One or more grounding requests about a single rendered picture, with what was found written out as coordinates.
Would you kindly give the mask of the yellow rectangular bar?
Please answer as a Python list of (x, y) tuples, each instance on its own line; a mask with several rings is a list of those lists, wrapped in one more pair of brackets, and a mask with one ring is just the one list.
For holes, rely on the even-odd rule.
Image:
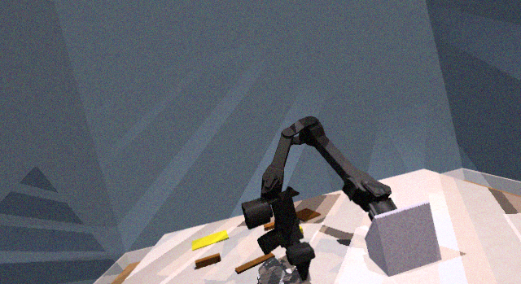
[(226, 230), (221, 231), (216, 234), (209, 235), (207, 237), (198, 238), (196, 240), (191, 241), (191, 250), (194, 251), (196, 249), (199, 249), (201, 247), (206, 247), (208, 245), (211, 245), (215, 242), (222, 242), (229, 239)]

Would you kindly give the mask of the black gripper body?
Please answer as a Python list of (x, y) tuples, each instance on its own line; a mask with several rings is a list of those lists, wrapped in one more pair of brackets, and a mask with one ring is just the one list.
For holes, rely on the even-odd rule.
[(284, 221), (275, 220), (274, 223), (282, 231), (286, 245), (291, 245), (286, 249), (290, 265), (300, 264), (316, 257), (313, 247), (308, 242), (300, 242), (304, 239), (304, 235), (300, 232), (300, 219), (297, 215)]

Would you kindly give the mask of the orange flat square plate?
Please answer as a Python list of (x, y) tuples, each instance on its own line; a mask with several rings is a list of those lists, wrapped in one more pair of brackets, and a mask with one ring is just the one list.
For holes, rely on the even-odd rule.
[(312, 210), (307, 209), (307, 208), (303, 209), (301, 211), (298, 211), (296, 213), (296, 215), (303, 222), (306, 222), (306, 221), (312, 220), (315, 217), (321, 216), (320, 213), (312, 211)]

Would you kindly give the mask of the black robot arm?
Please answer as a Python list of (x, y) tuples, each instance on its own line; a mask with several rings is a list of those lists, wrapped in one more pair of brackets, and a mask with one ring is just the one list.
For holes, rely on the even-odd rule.
[[(294, 137), (299, 133), (299, 136)], [(296, 215), (292, 197), (300, 193), (290, 186), (282, 192), (284, 167), (291, 145), (306, 143), (314, 146), (329, 165), (344, 181), (342, 191), (365, 213), (371, 222), (374, 216), (398, 209), (393, 200), (390, 186), (376, 181), (366, 172), (356, 169), (347, 158), (326, 137), (320, 121), (314, 116), (297, 120), (293, 125), (281, 132), (277, 150), (271, 165), (262, 176), (260, 198), (242, 203), (243, 215), (247, 228), (254, 229), (270, 223), (273, 217), (284, 221)], [(271, 208), (271, 206), (272, 208)], [(273, 209), (273, 211), (272, 211)], [(275, 229), (257, 239), (258, 245), (265, 255), (272, 250), (286, 247), (282, 231), (274, 224)]]

